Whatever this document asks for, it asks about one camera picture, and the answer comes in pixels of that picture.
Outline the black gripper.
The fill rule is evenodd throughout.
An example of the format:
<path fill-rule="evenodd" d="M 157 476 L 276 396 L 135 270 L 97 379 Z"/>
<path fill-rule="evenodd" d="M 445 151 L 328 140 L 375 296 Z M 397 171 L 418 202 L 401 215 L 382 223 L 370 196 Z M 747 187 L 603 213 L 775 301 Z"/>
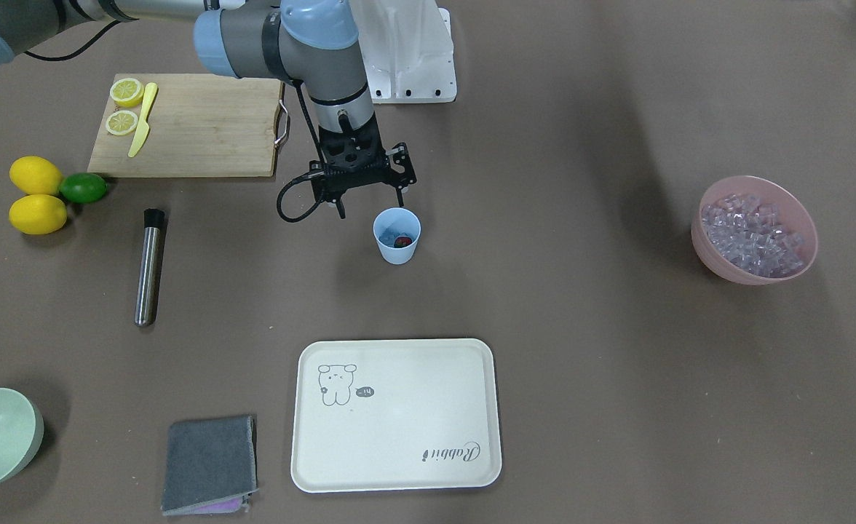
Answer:
<path fill-rule="evenodd" d="M 319 139 L 322 158 L 331 168 L 351 172 L 382 162 L 385 157 L 378 120 L 368 120 L 361 128 L 349 132 L 319 126 Z"/>

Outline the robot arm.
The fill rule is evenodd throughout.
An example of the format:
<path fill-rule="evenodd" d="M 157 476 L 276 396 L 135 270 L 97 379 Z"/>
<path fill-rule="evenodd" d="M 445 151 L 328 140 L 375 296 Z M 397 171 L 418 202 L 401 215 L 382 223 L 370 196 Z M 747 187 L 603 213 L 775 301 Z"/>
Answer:
<path fill-rule="evenodd" d="M 347 1 L 0 1 L 0 64 L 86 21 L 141 19 L 192 21 L 214 74 L 303 87 L 328 169 L 387 166 Z"/>

